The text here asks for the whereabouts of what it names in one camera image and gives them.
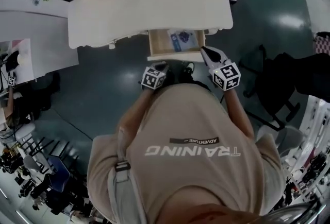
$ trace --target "table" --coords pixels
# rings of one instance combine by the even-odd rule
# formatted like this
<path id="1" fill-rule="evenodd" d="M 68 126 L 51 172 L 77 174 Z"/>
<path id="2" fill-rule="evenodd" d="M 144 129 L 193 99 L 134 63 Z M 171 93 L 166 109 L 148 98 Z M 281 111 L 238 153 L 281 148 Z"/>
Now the table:
<path id="1" fill-rule="evenodd" d="M 74 0 L 69 45 L 100 47 L 152 29 L 230 29 L 229 0 Z"/>
<path id="2" fill-rule="evenodd" d="M 68 46 L 68 21 L 26 12 L 0 11 L 0 43 L 9 43 L 22 59 L 15 72 L 17 82 L 37 79 L 49 72 L 78 65 L 78 53 Z"/>
<path id="3" fill-rule="evenodd" d="M 30 39 L 23 40 L 13 40 L 8 42 L 8 55 L 14 53 L 15 51 L 19 52 L 19 57 L 21 64 L 19 64 L 14 72 L 16 73 L 16 84 L 25 83 L 31 80 L 34 80 L 34 73 L 31 60 L 31 43 Z M 8 73 L 6 71 L 6 66 L 1 67 L 2 80 L 4 89 L 8 88 Z"/>

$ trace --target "bag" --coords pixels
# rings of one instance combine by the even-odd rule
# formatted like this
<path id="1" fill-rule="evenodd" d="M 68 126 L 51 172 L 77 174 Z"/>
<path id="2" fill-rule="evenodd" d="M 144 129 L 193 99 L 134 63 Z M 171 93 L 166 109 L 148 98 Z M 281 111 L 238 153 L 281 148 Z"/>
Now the bag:
<path id="1" fill-rule="evenodd" d="M 117 224 L 146 224 L 145 211 L 134 173 L 126 160 L 124 133 L 118 133 L 118 163 L 108 175 L 108 191 Z"/>

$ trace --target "chair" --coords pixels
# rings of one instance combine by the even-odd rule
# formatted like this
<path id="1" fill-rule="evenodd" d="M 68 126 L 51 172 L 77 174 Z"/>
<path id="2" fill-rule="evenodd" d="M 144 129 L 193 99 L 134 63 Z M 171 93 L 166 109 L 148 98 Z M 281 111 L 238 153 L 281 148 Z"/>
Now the chair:
<path id="1" fill-rule="evenodd" d="M 266 133 L 269 133 L 275 139 L 277 151 L 279 156 L 283 159 L 287 156 L 288 152 L 301 145 L 305 135 L 297 128 L 287 125 L 282 130 L 276 131 L 267 125 L 263 125 L 257 132 L 257 139 L 259 140 Z"/>
<path id="2" fill-rule="evenodd" d="M 62 193 L 71 174 L 60 157 L 49 156 L 48 160 L 56 171 L 55 174 L 49 177 L 53 190 Z"/>
<path id="3" fill-rule="evenodd" d="M 263 45 L 259 47 L 259 50 L 262 51 L 263 55 L 262 72 L 245 66 L 242 61 L 239 62 L 239 67 L 242 67 L 257 75 L 252 90 L 244 91 L 243 94 L 246 98 L 250 98 L 256 93 L 261 105 L 272 116 L 273 120 L 278 123 L 278 127 L 250 111 L 245 111 L 249 116 L 257 119 L 276 131 L 280 131 L 284 128 L 285 123 L 277 118 L 276 113 L 279 112 L 284 105 L 286 105 L 290 111 L 286 117 L 286 122 L 289 122 L 295 117 L 300 109 L 299 103 L 294 106 L 289 101 L 289 98 L 295 90 L 295 72 L 293 69 L 294 59 L 286 53 L 278 55 L 274 60 L 267 59 L 266 49 Z"/>
<path id="4" fill-rule="evenodd" d="M 22 138 L 29 136 L 35 130 L 35 128 L 36 125 L 33 122 L 22 125 L 17 131 L 15 131 L 16 141 L 19 141 Z"/>
<path id="5" fill-rule="evenodd" d="M 41 174 L 45 174 L 46 172 L 48 172 L 49 170 L 52 170 L 52 167 L 50 166 L 48 159 L 44 156 L 42 150 L 44 150 L 46 147 L 48 147 L 50 144 L 52 144 L 54 142 L 54 140 L 49 141 L 46 145 L 42 146 L 41 148 L 39 148 L 39 146 L 41 145 L 41 143 L 45 140 L 45 137 L 43 137 L 39 142 L 37 142 L 35 144 L 34 140 L 32 139 L 32 136 L 26 140 L 20 148 L 23 149 L 23 152 L 28 152 L 27 155 L 25 155 L 23 158 L 23 162 L 26 168 L 28 169 L 34 169 L 38 172 L 40 172 Z M 56 147 L 58 146 L 58 144 L 60 143 L 60 141 L 58 141 L 54 147 L 51 149 L 51 151 L 48 153 L 48 155 L 51 155 L 54 150 L 56 149 Z"/>

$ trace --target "floor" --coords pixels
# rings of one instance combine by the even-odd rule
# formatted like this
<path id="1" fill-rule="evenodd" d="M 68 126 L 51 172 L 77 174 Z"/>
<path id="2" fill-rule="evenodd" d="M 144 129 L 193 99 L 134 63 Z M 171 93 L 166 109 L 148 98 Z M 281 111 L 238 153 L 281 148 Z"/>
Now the floor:
<path id="1" fill-rule="evenodd" d="M 239 0 L 232 6 L 234 27 L 207 37 L 206 43 L 222 49 L 233 61 L 243 59 L 260 69 L 263 44 L 270 58 L 287 52 L 295 58 L 313 54 L 311 21 L 306 0 Z M 81 47 L 79 66 L 60 71 L 61 91 L 53 97 L 52 108 L 42 114 L 37 124 L 37 136 L 70 141 L 72 154 L 79 155 L 79 167 L 86 172 L 94 137 L 114 133 L 121 115 L 141 92 L 138 80 L 149 63 L 147 36 L 134 36 L 119 41 L 116 49 Z M 243 91 L 253 85 L 254 75 L 242 72 L 237 88 L 243 106 L 268 120 L 256 97 L 246 99 Z M 194 78 L 206 83 L 221 98 L 207 78 L 204 64 L 197 64 Z M 47 83 L 47 79 L 38 85 Z M 291 124 L 299 127 L 307 104 L 307 96 L 295 93 L 292 103 L 301 108 Z M 279 118 L 284 120 L 283 109 Z M 255 130 L 260 124 L 251 119 Z"/>

